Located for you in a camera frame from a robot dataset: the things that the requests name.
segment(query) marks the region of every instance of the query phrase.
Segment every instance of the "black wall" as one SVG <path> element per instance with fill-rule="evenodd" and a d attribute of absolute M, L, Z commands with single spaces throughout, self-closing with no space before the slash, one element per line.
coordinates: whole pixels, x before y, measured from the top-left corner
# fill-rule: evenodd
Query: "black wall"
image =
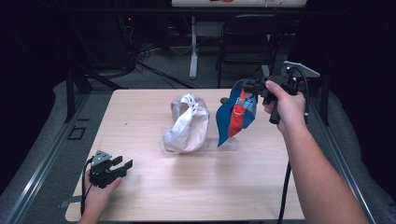
<path fill-rule="evenodd" d="M 353 23 L 331 79 L 372 178 L 396 200 L 396 14 L 377 1 Z"/>
<path fill-rule="evenodd" d="M 54 104 L 55 94 L 50 81 L 26 48 L 15 27 L 9 21 L 1 20 L 0 30 L 2 193 L 45 124 Z"/>
<path fill-rule="evenodd" d="M 61 7 L 118 9 L 132 7 L 130 2 L 132 1 L 64 0 Z M 70 23 L 68 21 L 67 25 L 70 30 L 67 32 L 73 34 L 68 40 L 81 45 L 89 60 L 85 66 L 95 70 L 129 70 L 134 67 L 131 42 L 136 30 L 129 27 L 132 23 L 126 20 L 128 15 L 77 13 L 68 16 Z"/>

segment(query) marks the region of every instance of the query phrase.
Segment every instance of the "gray floor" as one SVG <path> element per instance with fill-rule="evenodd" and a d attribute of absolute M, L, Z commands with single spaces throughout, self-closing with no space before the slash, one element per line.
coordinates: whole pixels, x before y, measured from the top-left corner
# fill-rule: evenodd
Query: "gray floor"
<path fill-rule="evenodd" d="M 281 63 L 286 59 L 290 43 L 291 39 L 279 52 L 276 70 L 280 69 Z M 185 51 L 183 48 L 174 48 L 174 50 Z M 200 88 L 216 88 L 217 49 L 203 43 L 199 50 L 198 77 L 195 80 L 189 79 L 190 53 L 178 54 L 154 49 L 143 63 Z M 237 79 L 246 75 L 259 76 L 260 73 L 255 72 L 255 69 L 256 67 L 227 66 L 224 69 L 227 77 L 222 81 L 222 87 L 230 88 Z M 101 74 L 108 76 L 111 72 Z M 131 89 L 182 88 L 175 83 L 173 87 L 139 66 L 131 74 L 111 80 Z M 21 169 L 0 197 L 1 223 L 7 221 L 9 223 L 67 223 L 64 219 L 66 208 L 59 207 L 59 205 L 73 194 L 111 96 L 111 90 L 100 82 L 92 79 L 91 84 L 93 91 L 90 95 L 81 95 L 76 92 L 78 112 L 67 124 L 64 124 L 66 118 L 65 84 L 61 83 L 54 88 L 57 98 L 49 119 Z M 311 107 L 313 112 L 311 112 L 309 129 L 340 174 L 352 176 L 349 184 L 356 190 L 358 196 L 362 196 L 362 206 L 368 208 L 366 212 L 371 222 L 396 223 L 396 204 L 368 175 L 360 160 L 359 143 L 337 97 L 332 94 L 330 97 L 330 127 L 323 126 L 318 113 L 315 112 L 318 111 L 317 104 L 313 103 Z M 78 130 L 84 130 L 79 140 L 74 139 L 76 138 L 74 134 L 77 134 Z M 340 165 L 340 161 L 341 164 L 345 161 L 346 166 Z M 41 179 L 43 182 L 35 182 L 35 179 Z M 285 221 L 285 223 L 304 223 L 304 221 Z"/>

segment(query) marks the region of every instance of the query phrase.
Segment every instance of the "cable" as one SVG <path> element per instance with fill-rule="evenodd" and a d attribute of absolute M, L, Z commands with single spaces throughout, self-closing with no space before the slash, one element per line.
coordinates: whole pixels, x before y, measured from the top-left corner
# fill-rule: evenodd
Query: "cable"
<path fill-rule="evenodd" d="M 92 162 L 93 158 L 90 158 L 87 160 L 87 162 L 84 165 L 84 169 L 82 170 L 82 176 L 81 176 L 81 207 L 79 209 L 81 215 L 84 214 L 85 210 L 85 199 L 87 198 L 88 192 L 85 193 L 85 172 L 87 170 L 87 166 L 89 163 Z"/>
<path fill-rule="evenodd" d="M 141 65 L 142 68 L 144 68 L 144 69 L 150 71 L 151 73 L 156 74 L 156 75 L 159 76 L 159 77 L 168 78 L 168 79 L 170 79 L 170 80 L 172 80 L 172 81 L 175 81 L 176 83 L 178 83 L 178 84 L 180 84 L 180 85 L 182 85 L 182 86 L 184 86 L 184 87 L 187 87 L 188 89 L 200 89 L 199 86 L 197 86 L 197 85 L 195 85 L 195 84 L 193 84 L 193 83 L 186 82 L 186 81 L 183 81 L 183 80 L 178 79 L 178 78 L 175 78 L 175 77 L 171 77 L 171 76 L 165 74 L 164 72 L 161 72 L 161 71 L 159 71 L 159 70 L 157 70 L 157 69 L 155 69 L 155 68 L 152 68 L 152 67 L 150 67 L 150 66 L 148 66 L 148 65 L 146 65 L 146 64 L 143 64 L 143 63 L 141 63 L 141 62 L 137 62 L 137 64 Z"/>
<path fill-rule="evenodd" d="M 178 48 L 188 48 L 188 49 L 186 49 L 186 50 L 184 50 L 183 52 L 177 52 L 175 49 L 178 49 Z M 186 47 L 182 47 L 182 46 L 179 46 L 179 47 L 171 47 L 170 48 L 170 50 L 172 50 L 172 52 L 174 52 L 175 54 L 177 54 L 177 55 L 182 55 L 182 54 L 185 54 L 185 53 L 188 53 L 189 51 L 190 51 L 190 49 L 192 48 L 192 45 L 189 45 L 189 46 L 186 46 Z"/>
<path fill-rule="evenodd" d="M 101 77 L 105 77 L 106 79 L 113 79 L 113 78 L 116 78 L 116 77 L 124 77 L 124 76 L 130 74 L 133 71 L 134 71 L 134 66 L 133 67 L 129 67 L 129 68 L 125 68 L 123 71 L 120 71 L 120 72 L 115 73 L 115 74 L 111 74 L 111 75 L 100 74 L 100 75 L 101 75 Z"/>
<path fill-rule="evenodd" d="M 304 112 L 304 118 L 305 118 L 305 123 L 308 123 L 308 115 L 309 115 L 308 80 L 306 79 L 305 73 L 299 67 L 292 67 L 292 68 L 296 69 L 300 73 L 300 75 L 303 77 L 303 80 L 304 80 L 304 85 L 305 85 L 305 112 Z"/>
<path fill-rule="evenodd" d="M 89 187 L 88 190 L 87 190 L 87 193 L 85 193 L 85 198 L 87 198 L 88 193 L 90 192 L 90 189 L 91 189 L 91 187 L 93 186 L 93 183 L 95 183 L 97 177 L 98 177 L 98 176 L 96 176 L 95 179 L 91 182 L 90 187 Z"/>
<path fill-rule="evenodd" d="M 279 211 L 279 217 L 277 219 L 277 224 L 281 224 L 283 221 L 283 214 L 285 213 L 285 205 L 286 205 L 286 196 L 288 194 L 290 173 L 291 173 L 291 166 L 290 166 L 290 161 L 288 161 L 288 168 L 286 169 L 285 182 L 283 183 L 282 202 L 280 204 L 280 211 Z"/>
<path fill-rule="evenodd" d="M 296 69 L 300 73 L 300 75 L 303 77 L 303 80 L 304 80 L 304 84 L 305 84 L 305 112 L 304 112 L 304 119 L 305 119 L 305 123 L 308 123 L 308 115 L 309 115 L 308 81 L 306 79 L 305 73 L 300 68 L 298 68 L 298 67 L 292 67 L 292 68 Z M 288 168 L 286 169 L 285 182 L 283 184 L 282 201 L 281 201 L 281 204 L 280 204 L 280 211 L 279 211 L 279 217 L 277 219 L 277 224 L 282 224 L 282 222 L 283 222 L 283 215 L 285 213 L 286 196 L 288 194 L 290 173 L 291 173 L 291 166 L 290 166 L 290 161 L 288 161 Z"/>
<path fill-rule="evenodd" d="M 164 82 L 168 83 L 169 86 L 171 86 L 173 89 L 175 89 L 176 87 L 174 85 L 172 85 L 172 83 L 170 83 L 168 80 L 166 80 L 164 77 L 159 76 Z"/>
<path fill-rule="evenodd" d="M 56 1 L 58 6 L 61 7 L 65 7 L 65 8 L 69 8 L 69 5 L 67 5 L 67 3 L 64 0 L 57 0 Z M 106 69 L 106 70 L 110 70 L 108 69 L 108 67 L 106 67 L 105 65 L 103 65 L 102 62 L 100 62 L 100 60 L 96 57 L 96 55 L 92 52 L 91 47 L 84 41 L 84 38 L 81 36 L 81 34 L 78 32 L 78 29 L 76 28 L 75 23 L 73 22 L 73 20 L 70 18 L 70 16 L 65 15 L 65 19 L 67 21 L 67 23 L 70 25 L 70 28 L 73 31 L 73 34 L 76 35 L 77 39 L 79 40 L 80 44 L 82 45 L 82 47 L 84 48 L 84 50 L 87 53 L 87 57 L 91 56 L 98 64 L 100 67 Z M 115 77 L 123 77 L 128 75 L 130 72 L 132 72 L 134 70 L 134 64 L 129 64 L 127 68 L 121 70 L 119 73 L 117 74 L 113 74 L 113 75 L 109 75 L 109 76 L 102 76 L 106 79 L 111 79 L 111 78 L 115 78 Z"/>

